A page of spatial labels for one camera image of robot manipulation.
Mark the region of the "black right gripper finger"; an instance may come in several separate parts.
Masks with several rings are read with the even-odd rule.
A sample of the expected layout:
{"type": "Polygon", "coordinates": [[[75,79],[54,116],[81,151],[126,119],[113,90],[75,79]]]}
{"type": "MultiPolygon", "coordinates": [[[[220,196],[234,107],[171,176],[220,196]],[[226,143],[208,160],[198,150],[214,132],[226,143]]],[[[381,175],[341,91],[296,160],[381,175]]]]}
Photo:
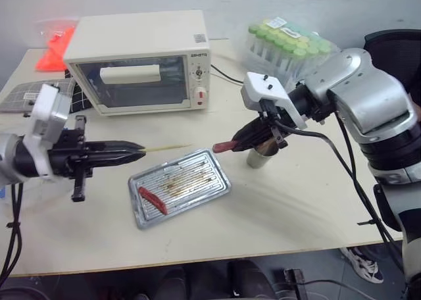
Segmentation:
{"type": "Polygon", "coordinates": [[[236,142],[233,152],[253,149],[272,137],[270,128],[242,128],[233,137],[233,140],[236,142]]]}
{"type": "Polygon", "coordinates": [[[269,138],[269,125],[266,120],[256,118],[238,130],[232,141],[238,143],[257,143],[266,141],[269,138]]]}

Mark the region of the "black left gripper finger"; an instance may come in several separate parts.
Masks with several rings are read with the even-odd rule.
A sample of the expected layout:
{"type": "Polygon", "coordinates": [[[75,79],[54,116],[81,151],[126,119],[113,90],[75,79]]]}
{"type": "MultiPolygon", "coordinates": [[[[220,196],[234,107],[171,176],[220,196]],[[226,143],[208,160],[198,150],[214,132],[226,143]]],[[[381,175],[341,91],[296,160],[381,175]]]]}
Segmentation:
{"type": "Polygon", "coordinates": [[[86,143],[86,147],[90,151],[103,152],[127,151],[134,153],[135,151],[145,151],[144,146],[129,141],[90,141],[86,143]]]}
{"type": "Polygon", "coordinates": [[[86,166],[89,168],[119,166],[135,162],[145,156],[143,151],[111,151],[90,153],[86,166]]]}

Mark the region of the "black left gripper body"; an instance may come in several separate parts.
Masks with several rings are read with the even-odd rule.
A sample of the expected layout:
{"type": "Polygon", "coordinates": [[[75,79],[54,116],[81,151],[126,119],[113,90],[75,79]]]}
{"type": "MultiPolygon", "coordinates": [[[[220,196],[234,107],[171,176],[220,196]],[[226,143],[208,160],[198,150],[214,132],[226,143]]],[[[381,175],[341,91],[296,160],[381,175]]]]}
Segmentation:
{"type": "Polygon", "coordinates": [[[86,179],[93,176],[93,169],[88,165],[89,148],[85,136],[87,118],[78,115],[75,121],[74,129],[61,132],[59,140],[49,151],[49,157],[54,175],[74,181],[73,202],[82,202],[86,199],[86,179]]]}

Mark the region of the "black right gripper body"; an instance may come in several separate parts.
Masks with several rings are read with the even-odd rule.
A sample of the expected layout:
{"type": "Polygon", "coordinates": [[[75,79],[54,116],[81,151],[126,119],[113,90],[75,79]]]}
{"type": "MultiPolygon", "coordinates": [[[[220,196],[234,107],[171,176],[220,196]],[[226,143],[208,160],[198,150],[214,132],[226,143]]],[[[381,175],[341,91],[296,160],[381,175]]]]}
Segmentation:
{"type": "Polygon", "coordinates": [[[278,148],[287,147],[288,143],[284,139],[284,134],[281,131],[281,127],[277,124],[277,121],[279,121],[280,117],[275,103],[268,99],[261,99],[259,103],[263,114],[269,123],[270,130],[272,132],[276,145],[278,146],[278,148]]]}

